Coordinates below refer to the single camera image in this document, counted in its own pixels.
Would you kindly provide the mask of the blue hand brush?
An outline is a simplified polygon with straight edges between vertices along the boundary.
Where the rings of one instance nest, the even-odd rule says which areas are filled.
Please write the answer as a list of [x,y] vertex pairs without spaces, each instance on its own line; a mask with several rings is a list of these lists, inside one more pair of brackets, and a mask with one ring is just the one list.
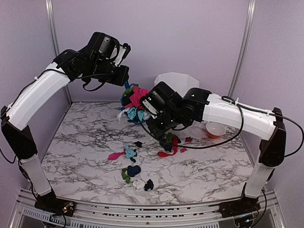
[[128,93],[133,90],[133,84],[130,84],[129,81],[124,83],[125,92]]

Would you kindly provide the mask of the blue plastic dustpan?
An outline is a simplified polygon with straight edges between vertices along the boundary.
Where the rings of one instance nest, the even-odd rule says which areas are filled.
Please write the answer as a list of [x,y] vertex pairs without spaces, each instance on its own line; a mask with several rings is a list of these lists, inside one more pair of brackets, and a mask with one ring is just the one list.
[[128,93],[123,93],[121,97],[121,105],[122,107],[120,110],[122,111],[122,114],[126,115],[128,118],[128,122],[134,123],[139,125],[140,122],[144,123],[149,119],[149,113],[143,110],[140,107],[132,107],[132,108],[125,108],[127,104],[129,104],[130,101],[130,96],[133,94],[133,91],[130,91]]

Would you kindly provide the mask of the black paper scrap back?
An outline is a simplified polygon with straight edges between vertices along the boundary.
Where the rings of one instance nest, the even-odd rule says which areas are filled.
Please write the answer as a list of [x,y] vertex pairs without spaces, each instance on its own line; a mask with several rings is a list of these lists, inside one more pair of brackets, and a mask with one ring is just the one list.
[[140,142],[140,141],[134,142],[134,145],[139,147],[139,148],[141,148],[143,146],[142,142]]

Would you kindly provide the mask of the small red paper scrap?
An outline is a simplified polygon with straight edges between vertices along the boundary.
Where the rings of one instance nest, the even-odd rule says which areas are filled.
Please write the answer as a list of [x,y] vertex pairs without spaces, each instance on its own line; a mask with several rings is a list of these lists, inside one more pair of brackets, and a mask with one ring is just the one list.
[[180,152],[183,153],[183,152],[186,152],[188,149],[187,148],[181,148]]

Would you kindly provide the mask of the light blue paper scrap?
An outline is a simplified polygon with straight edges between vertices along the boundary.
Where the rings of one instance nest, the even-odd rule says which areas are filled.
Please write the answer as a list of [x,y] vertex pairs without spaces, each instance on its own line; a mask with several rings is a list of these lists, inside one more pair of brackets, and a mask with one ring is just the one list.
[[126,154],[126,158],[133,158],[137,156],[137,152],[130,148],[128,144],[124,144],[124,152]]

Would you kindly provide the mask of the pink paper scrap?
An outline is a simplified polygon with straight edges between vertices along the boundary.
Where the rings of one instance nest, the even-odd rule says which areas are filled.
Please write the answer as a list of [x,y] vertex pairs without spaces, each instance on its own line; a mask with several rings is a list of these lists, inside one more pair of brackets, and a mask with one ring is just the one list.
[[126,155],[126,153],[125,152],[115,152],[115,153],[112,153],[108,156],[108,160],[109,161],[115,161],[123,155]]

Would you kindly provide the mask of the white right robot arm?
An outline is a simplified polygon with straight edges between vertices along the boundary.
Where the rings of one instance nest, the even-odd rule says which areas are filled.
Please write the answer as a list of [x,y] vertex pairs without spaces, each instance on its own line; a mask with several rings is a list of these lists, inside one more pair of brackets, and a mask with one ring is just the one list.
[[194,121],[220,123],[261,138],[259,157],[244,187],[244,196],[235,203],[240,213],[254,205],[272,171],[284,160],[286,130],[278,108],[270,111],[224,101],[223,97],[201,88],[191,88],[180,96],[165,82],[159,82],[140,99],[140,104],[152,114],[147,125],[156,139],[180,124],[188,127]]

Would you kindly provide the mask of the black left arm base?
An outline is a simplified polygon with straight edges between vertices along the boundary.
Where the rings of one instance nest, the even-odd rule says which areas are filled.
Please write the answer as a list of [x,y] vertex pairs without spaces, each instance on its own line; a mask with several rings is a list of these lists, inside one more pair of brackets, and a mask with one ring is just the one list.
[[74,201],[58,198],[51,188],[51,192],[46,195],[41,196],[38,194],[36,196],[34,207],[43,211],[72,217],[75,212],[76,203]]

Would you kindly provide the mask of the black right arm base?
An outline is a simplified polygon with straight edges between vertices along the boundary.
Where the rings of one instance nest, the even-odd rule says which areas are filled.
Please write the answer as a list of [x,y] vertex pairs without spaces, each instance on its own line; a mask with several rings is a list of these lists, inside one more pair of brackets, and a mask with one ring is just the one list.
[[222,202],[219,204],[219,212],[223,218],[243,215],[254,211],[259,211],[261,206],[257,198],[245,196],[245,190],[242,190],[241,198],[237,200]]

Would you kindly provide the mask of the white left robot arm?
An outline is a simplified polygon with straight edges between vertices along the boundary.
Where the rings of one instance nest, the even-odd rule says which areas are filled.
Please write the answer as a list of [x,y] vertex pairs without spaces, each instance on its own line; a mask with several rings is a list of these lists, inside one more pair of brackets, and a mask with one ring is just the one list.
[[129,79],[129,67],[121,63],[130,51],[129,44],[120,44],[114,37],[95,32],[79,51],[67,49],[55,57],[11,104],[2,108],[1,131],[49,211],[58,210],[60,201],[42,169],[29,121],[57,91],[76,79],[84,82],[83,87],[92,79],[102,86],[106,83],[124,86]]

